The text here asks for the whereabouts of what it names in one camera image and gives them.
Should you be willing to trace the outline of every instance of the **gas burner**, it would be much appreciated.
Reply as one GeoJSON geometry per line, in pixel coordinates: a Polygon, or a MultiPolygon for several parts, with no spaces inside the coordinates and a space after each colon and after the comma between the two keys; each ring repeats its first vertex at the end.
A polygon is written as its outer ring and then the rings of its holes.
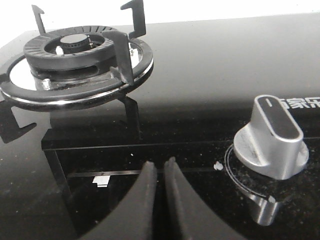
{"type": "Polygon", "coordinates": [[[143,1],[132,0],[121,7],[129,8],[134,31],[127,35],[99,25],[46,32],[44,12],[33,5],[40,35],[3,66],[3,96],[27,109],[65,110],[102,104],[137,88],[150,76],[153,52],[137,39],[146,34],[143,1]]]}

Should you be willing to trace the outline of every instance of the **knob grip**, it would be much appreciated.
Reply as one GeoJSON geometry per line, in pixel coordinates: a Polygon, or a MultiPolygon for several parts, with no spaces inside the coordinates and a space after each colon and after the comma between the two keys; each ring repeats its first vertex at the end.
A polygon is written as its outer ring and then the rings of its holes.
{"type": "Polygon", "coordinates": [[[279,98],[254,99],[250,122],[234,136],[234,152],[253,171],[285,180],[305,167],[309,151],[304,134],[279,98]]]}

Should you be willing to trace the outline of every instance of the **white wall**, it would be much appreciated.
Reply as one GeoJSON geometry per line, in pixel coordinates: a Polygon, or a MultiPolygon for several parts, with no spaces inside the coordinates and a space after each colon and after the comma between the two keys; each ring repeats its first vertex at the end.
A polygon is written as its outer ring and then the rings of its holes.
{"type": "MultiPolygon", "coordinates": [[[[0,47],[20,33],[37,29],[31,4],[38,5],[46,29],[80,25],[129,25],[126,0],[3,0],[0,47]]],[[[256,17],[320,12],[320,0],[144,0],[147,23],[256,17]]]]}

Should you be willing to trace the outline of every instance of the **black glass surface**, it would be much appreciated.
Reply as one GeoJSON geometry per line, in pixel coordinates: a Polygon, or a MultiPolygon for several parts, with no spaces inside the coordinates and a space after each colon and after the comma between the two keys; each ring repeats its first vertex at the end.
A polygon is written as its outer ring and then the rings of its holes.
{"type": "MultiPolygon", "coordinates": [[[[4,143],[8,131],[0,133],[0,239],[77,239],[115,209],[146,161],[158,169],[153,238],[170,239],[163,166],[172,156],[208,206],[246,238],[319,239],[318,18],[151,24],[141,39],[153,50],[153,72],[126,101],[54,112],[5,105],[14,119],[3,114],[0,123],[15,137],[4,143]],[[242,183],[281,203],[269,226],[254,221],[225,162],[259,94],[285,99],[310,152],[306,169],[280,183],[242,169],[231,153],[242,183]],[[93,179],[103,175],[108,186],[97,187],[93,179]]],[[[21,51],[32,34],[1,54],[21,51]]]]}

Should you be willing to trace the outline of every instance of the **silver control knob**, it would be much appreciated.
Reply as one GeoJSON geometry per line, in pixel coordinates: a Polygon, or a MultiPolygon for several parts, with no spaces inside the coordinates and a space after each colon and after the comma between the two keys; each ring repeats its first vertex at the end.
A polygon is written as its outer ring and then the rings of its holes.
{"type": "Polygon", "coordinates": [[[250,122],[233,139],[237,158],[253,171],[285,180],[302,171],[309,151],[304,134],[279,98],[254,99],[250,122]]]}

